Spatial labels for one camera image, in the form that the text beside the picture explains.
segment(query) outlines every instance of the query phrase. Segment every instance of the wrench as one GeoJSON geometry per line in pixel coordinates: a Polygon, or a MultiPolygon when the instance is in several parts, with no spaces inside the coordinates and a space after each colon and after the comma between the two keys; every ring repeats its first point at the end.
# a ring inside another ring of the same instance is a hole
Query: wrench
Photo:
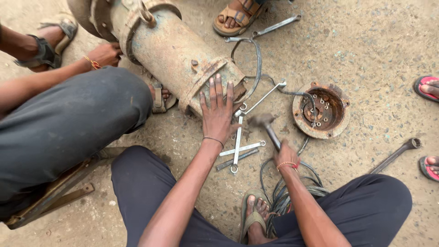
{"type": "Polygon", "coordinates": [[[302,18],[302,15],[296,15],[296,16],[290,17],[290,18],[288,18],[288,19],[286,19],[284,21],[281,21],[280,23],[277,23],[277,24],[275,24],[275,25],[273,25],[271,27],[267,27],[266,29],[264,29],[262,31],[254,31],[253,32],[253,38],[256,38],[258,36],[264,35],[264,34],[266,34],[268,32],[271,32],[271,31],[273,31],[275,29],[278,29],[278,28],[280,28],[282,26],[285,26],[286,24],[289,24],[289,23],[291,23],[293,21],[298,21],[301,18],[302,18]]]}
{"type": "MultiPolygon", "coordinates": [[[[247,153],[241,154],[241,155],[238,157],[238,160],[244,159],[245,157],[248,157],[248,156],[250,156],[250,155],[252,155],[252,154],[255,154],[255,153],[258,153],[258,152],[259,152],[259,148],[254,148],[254,149],[250,150],[250,151],[247,152],[247,153]]],[[[219,164],[219,165],[216,166],[216,171],[220,171],[221,169],[230,166],[232,163],[233,163],[233,159],[228,160],[228,161],[226,161],[226,162],[224,162],[224,163],[221,163],[221,164],[219,164]]]]}
{"type": "MultiPolygon", "coordinates": [[[[247,104],[242,103],[242,105],[239,107],[240,110],[245,111],[247,109],[247,104]]],[[[238,118],[238,124],[242,124],[242,116],[239,116],[238,118]]],[[[238,131],[236,132],[236,144],[235,144],[235,157],[233,158],[233,165],[230,167],[230,171],[233,173],[238,172],[238,156],[239,156],[239,145],[241,143],[241,130],[242,127],[238,128],[238,131]]]]}
{"type": "Polygon", "coordinates": [[[421,147],[421,141],[418,138],[410,138],[406,143],[404,143],[398,150],[391,154],[387,159],[383,160],[370,174],[377,174],[382,169],[386,168],[390,163],[392,163],[398,156],[400,156],[404,151],[410,149],[418,149],[421,147]]]}
{"type": "MultiPolygon", "coordinates": [[[[251,144],[251,145],[240,147],[239,151],[241,152],[241,151],[249,150],[249,149],[252,149],[252,148],[257,148],[257,147],[260,147],[260,146],[263,147],[263,146],[265,146],[265,144],[266,144],[265,141],[260,141],[260,142],[257,142],[257,143],[251,144]]],[[[232,153],[235,153],[235,149],[231,149],[231,150],[227,150],[227,151],[221,152],[221,153],[219,153],[219,156],[225,156],[225,155],[229,155],[229,154],[232,154],[232,153]]]]}
{"type": "Polygon", "coordinates": [[[253,110],[257,105],[259,105],[259,103],[261,103],[262,100],[264,100],[269,94],[271,94],[271,92],[273,92],[276,88],[278,88],[278,87],[284,88],[286,85],[287,85],[287,82],[285,82],[285,81],[276,84],[276,86],[274,86],[266,95],[264,95],[258,102],[256,102],[256,104],[254,106],[252,106],[247,112],[244,112],[245,109],[243,110],[243,109],[239,108],[239,110],[235,112],[234,116],[241,117],[241,116],[247,115],[251,110],[253,110]]]}

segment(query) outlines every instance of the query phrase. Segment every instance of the brown sandal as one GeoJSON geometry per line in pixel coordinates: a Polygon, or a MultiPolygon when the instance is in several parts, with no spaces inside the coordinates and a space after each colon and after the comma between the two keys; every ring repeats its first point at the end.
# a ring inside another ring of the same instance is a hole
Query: brown sandal
{"type": "Polygon", "coordinates": [[[243,34],[247,28],[255,21],[255,19],[262,13],[263,7],[266,6],[266,2],[262,5],[257,4],[254,0],[239,0],[242,3],[242,7],[245,11],[251,14],[248,18],[242,11],[233,10],[229,8],[229,5],[220,12],[220,14],[213,20],[213,29],[222,36],[233,37],[243,34]],[[222,15],[224,23],[221,23],[219,16],[222,15]],[[228,17],[235,19],[239,27],[226,28],[224,24],[228,17]]]}
{"type": "Polygon", "coordinates": [[[154,106],[152,107],[152,113],[164,113],[169,108],[171,108],[177,102],[177,98],[174,95],[170,95],[169,98],[165,100],[162,97],[162,85],[159,82],[152,84],[155,90],[155,100],[154,106]]]}

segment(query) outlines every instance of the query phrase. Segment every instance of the black sandal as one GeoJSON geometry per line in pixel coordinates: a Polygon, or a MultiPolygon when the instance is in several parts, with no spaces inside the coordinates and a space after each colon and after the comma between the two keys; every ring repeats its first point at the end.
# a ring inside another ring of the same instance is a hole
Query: black sandal
{"type": "Polygon", "coordinates": [[[16,60],[14,61],[15,64],[26,68],[33,68],[42,64],[47,64],[54,69],[58,69],[61,67],[61,53],[75,37],[76,31],[78,30],[78,23],[72,15],[67,13],[61,13],[56,15],[53,19],[41,22],[38,29],[42,29],[48,26],[59,26],[61,30],[65,33],[65,37],[55,47],[55,49],[49,44],[46,39],[28,34],[29,36],[35,38],[35,41],[38,45],[38,54],[27,61],[16,60]]]}

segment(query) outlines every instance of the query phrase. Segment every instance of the flip-flop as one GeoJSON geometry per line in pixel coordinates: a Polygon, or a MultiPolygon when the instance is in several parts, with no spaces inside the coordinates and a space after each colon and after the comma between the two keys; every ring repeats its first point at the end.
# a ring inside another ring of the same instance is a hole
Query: flip-flop
{"type": "Polygon", "coordinates": [[[233,37],[243,34],[247,30],[247,28],[255,21],[255,19],[262,13],[267,4],[267,1],[262,5],[257,4],[255,0],[239,1],[242,3],[243,9],[251,14],[250,18],[248,18],[242,11],[230,9],[229,5],[227,5],[213,20],[213,29],[220,35],[233,37]],[[218,18],[220,15],[223,16],[224,23],[220,22],[218,18]],[[238,23],[239,27],[224,27],[224,24],[226,23],[228,17],[232,17],[233,19],[235,19],[235,22],[238,23]]]}
{"type": "Polygon", "coordinates": [[[419,78],[416,80],[416,82],[414,83],[414,90],[415,90],[416,93],[419,94],[421,97],[439,103],[439,98],[435,97],[435,96],[432,95],[432,94],[426,94],[426,93],[423,93],[423,92],[421,91],[421,86],[422,86],[422,85],[425,85],[426,82],[431,81],[431,80],[439,80],[439,78],[437,78],[437,77],[433,77],[433,76],[421,76],[421,77],[419,77],[419,78]]]}
{"type": "Polygon", "coordinates": [[[432,170],[427,168],[427,167],[436,167],[439,165],[427,164],[427,157],[428,156],[424,156],[424,157],[419,159],[419,167],[421,168],[422,173],[424,173],[424,175],[426,177],[428,177],[429,179],[434,180],[436,182],[439,182],[439,175],[434,174],[432,170]]]}
{"type": "Polygon", "coordinates": [[[257,204],[259,198],[262,198],[262,200],[268,202],[267,197],[264,195],[264,193],[258,189],[249,189],[245,192],[244,197],[242,197],[241,234],[239,236],[239,243],[241,243],[241,244],[248,244],[247,231],[248,231],[248,228],[255,222],[258,222],[259,224],[261,224],[262,228],[264,229],[264,232],[266,232],[267,226],[265,224],[265,221],[256,209],[256,204],[257,204]],[[245,215],[247,212],[247,199],[251,195],[255,196],[255,205],[253,206],[253,213],[251,213],[248,217],[246,217],[245,215]]]}
{"type": "Polygon", "coordinates": [[[42,29],[48,26],[59,26],[61,30],[65,33],[64,38],[61,40],[61,42],[57,44],[54,49],[46,39],[37,37],[32,34],[27,34],[28,36],[35,38],[38,45],[38,54],[27,61],[16,60],[15,63],[18,66],[33,68],[42,64],[47,64],[54,69],[58,69],[61,67],[61,53],[75,37],[76,31],[78,30],[78,22],[71,14],[62,12],[51,19],[43,20],[40,23],[38,29],[42,29]]]}
{"type": "Polygon", "coordinates": [[[177,102],[177,98],[173,94],[171,94],[165,102],[162,96],[163,87],[159,82],[153,83],[152,86],[155,90],[155,100],[154,106],[152,107],[152,113],[164,113],[173,105],[175,105],[175,103],[177,102]]]}

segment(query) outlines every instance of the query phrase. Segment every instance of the hammer handle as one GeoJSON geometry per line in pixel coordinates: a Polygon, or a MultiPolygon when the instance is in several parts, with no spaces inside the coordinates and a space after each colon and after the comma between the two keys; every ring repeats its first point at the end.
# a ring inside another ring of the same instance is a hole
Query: hammer handle
{"type": "Polygon", "coordinates": [[[274,144],[274,147],[279,152],[281,150],[281,142],[279,141],[279,138],[277,138],[276,133],[274,132],[274,130],[272,129],[272,127],[270,125],[266,126],[266,130],[267,130],[268,136],[270,137],[271,141],[274,144]]]}

